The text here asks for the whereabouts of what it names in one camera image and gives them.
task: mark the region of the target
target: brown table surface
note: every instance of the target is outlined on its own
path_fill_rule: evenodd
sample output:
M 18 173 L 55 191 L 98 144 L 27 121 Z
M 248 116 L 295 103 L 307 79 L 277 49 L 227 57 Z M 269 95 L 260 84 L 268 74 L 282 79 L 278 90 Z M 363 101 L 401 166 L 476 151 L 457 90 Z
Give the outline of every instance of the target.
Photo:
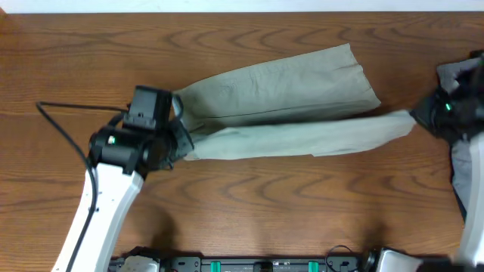
M 50 100 L 121 107 L 135 85 L 176 90 L 239 67 L 349 42 L 382 105 L 409 108 L 436 65 L 484 46 L 482 13 L 10 15 L 0 30 L 0 270 L 50 270 L 84 168 L 37 113 Z M 87 152 L 109 113 L 49 109 Z M 463 221 L 446 143 L 416 127 L 368 152 L 179 162 L 128 213 L 115 253 L 323 255 L 384 243 L 455 252 Z

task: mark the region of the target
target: wood grain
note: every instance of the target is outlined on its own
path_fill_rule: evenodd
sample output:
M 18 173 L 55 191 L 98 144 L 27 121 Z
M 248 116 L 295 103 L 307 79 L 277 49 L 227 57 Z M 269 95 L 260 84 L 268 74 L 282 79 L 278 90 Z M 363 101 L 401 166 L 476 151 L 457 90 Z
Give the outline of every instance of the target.
M 0 35 L 0 270 L 50 270 L 84 170 L 34 102 L 122 106 L 135 85 L 178 89 L 235 68 L 349 42 L 382 101 L 411 107 L 437 64 L 484 45 L 480 13 L 10 15 Z M 87 151 L 110 115 L 51 109 Z M 345 156 L 180 162 L 148 177 L 116 254 L 320 255 L 385 243 L 453 253 L 463 221 L 448 149 L 423 129 Z

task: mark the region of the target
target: white backdrop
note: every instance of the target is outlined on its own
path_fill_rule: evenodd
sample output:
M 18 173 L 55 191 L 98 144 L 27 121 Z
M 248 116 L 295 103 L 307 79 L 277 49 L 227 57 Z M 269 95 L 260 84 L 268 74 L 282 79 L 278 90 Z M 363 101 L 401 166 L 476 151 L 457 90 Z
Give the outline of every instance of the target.
M 8 14 L 98 12 L 484 11 L 484 0 L 0 0 Z

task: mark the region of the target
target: green strip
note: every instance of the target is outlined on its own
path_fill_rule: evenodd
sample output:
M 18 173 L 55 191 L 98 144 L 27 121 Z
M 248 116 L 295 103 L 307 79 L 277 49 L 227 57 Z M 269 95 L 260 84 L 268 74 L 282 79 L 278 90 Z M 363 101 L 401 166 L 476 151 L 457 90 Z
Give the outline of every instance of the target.
M 309 262 L 309 272 L 319 272 L 319 263 L 317 261 Z
M 210 272 L 220 272 L 220 267 L 220 261 L 212 261 L 212 263 L 210 263 Z

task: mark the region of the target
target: light green cloth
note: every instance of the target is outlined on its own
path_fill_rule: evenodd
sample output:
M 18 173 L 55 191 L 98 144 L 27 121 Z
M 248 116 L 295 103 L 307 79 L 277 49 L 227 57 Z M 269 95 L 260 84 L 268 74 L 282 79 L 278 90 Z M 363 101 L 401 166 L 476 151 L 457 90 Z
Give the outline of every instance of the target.
M 185 159 L 354 153 L 406 135 L 414 124 L 406 112 L 321 122 L 380 105 L 348 44 L 244 67 L 176 93 L 195 145 Z

